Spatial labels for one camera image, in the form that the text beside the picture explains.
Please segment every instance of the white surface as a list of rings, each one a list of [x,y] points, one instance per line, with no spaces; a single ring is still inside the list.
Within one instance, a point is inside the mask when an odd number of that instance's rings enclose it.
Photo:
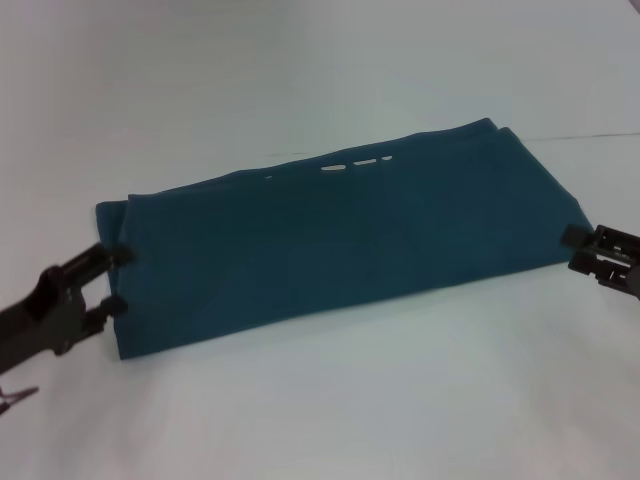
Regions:
[[[626,0],[7,0],[0,296],[91,206],[489,116],[640,131]],[[527,146],[640,232],[640,138]],[[104,282],[89,297],[104,294]],[[3,478],[637,479],[640,307],[564,266],[119,362],[112,332],[0,380]]]

